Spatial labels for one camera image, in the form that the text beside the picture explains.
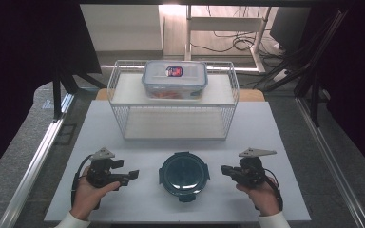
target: wooden floor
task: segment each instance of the wooden floor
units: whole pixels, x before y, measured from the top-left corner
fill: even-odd
[[[272,27],[278,8],[272,8],[266,29]],[[258,7],[222,7],[222,6],[192,6],[191,15],[212,17],[246,17],[254,18],[263,16],[267,8]],[[184,55],[186,39],[186,6],[160,6],[160,14],[163,18],[163,54]],[[239,31],[193,31],[191,33],[191,44],[214,50],[227,50],[233,46],[233,40]],[[246,34],[248,40],[252,41],[255,33]],[[273,52],[272,47],[276,42],[269,36],[269,30],[262,39],[263,45],[268,52]],[[239,48],[248,47],[245,43],[239,43]],[[238,50],[231,48],[227,51],[217,52],[205,48],[192,47],[192,55],[195,56],[243,56],[251,55],[249,49]]]

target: white table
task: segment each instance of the white table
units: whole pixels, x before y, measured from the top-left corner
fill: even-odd
[[[246,195],[235,188],[221,165],[239,166],[238,154],[251,146],[276,150],[261,157],[280,184],[283,213],[288,220],[310,220],[292,166],[266,102],[239,102],[225,141],[125,141],[107,101],[93,101],[69,158],[45,221],[60,221],[70,209],[70,186],[83,158],[106,147],[124,167],[113,173],[139,169],[140,175],[119,192],[108,193],[91,221],[104,223],[247,223],[258,220]],[[159,185],[159,168],[175,152],[190,151],[208,164],[210,180],[188,203],[178,201]]]

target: white wall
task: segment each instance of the white wall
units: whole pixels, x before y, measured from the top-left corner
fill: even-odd
[[[81,5],[96,51],[162,50],[159,7]]]

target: hand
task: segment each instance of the hand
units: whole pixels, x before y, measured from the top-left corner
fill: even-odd
[[[257,185],[256,188],[248,188],[240,184],[237,184],[236,188],[248,195],[248,197],[254,202],[254,205],[259,208],[261,216],[273,216],[280,212],[274,190],[267,182]]]
[[[79,220],[87,220],[90,212],[96,207],[100,199],[106,195],[107,192],[113,191],[120,187],[119,182],[112,182],[102,188],[93,187],[87,180],[87,170],[85,168],[82,177],[79,179],[78,188],[76,190],[75,201],[70,213]]]

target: wire rack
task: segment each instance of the wire rack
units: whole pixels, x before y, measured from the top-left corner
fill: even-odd
[[[142,84],[146,61],[119,60],[107,97],[125,139],[224,140],[239,84],[230,62],[205,62],[208,85],[197,100],[151,99]]]

